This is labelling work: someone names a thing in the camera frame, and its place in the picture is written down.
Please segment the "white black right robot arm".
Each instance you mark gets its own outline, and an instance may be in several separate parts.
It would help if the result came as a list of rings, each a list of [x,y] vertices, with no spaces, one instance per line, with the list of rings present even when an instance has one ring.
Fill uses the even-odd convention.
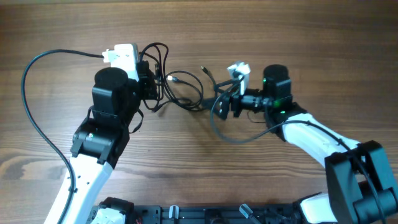
[[[287,67],[267,66],[262,88],[248,88],[249,65],[228,68],[230,79],[213,85],[202,101],[212,118],[261,112],[266,132],[304,150],[325,168],[327,193],[272,207],[263,220],[276,223],[373,223],[397,213],[397,183],[384,148],[376,141],[346,138],[319,123],[293,100]]]

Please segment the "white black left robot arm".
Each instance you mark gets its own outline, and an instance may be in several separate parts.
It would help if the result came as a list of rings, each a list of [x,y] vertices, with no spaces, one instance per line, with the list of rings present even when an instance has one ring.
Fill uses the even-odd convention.
[[[133,65],[134,71],[103,68],[95,74],[93,106],[73,135],[69,162],[74,173],[66,173],[46,223],[84,223],[95,200],[108,181],[130,139],[129,125],[140,113],[143,100],[157,97],[156,81],[161,69],[152,71],[147,61]]]

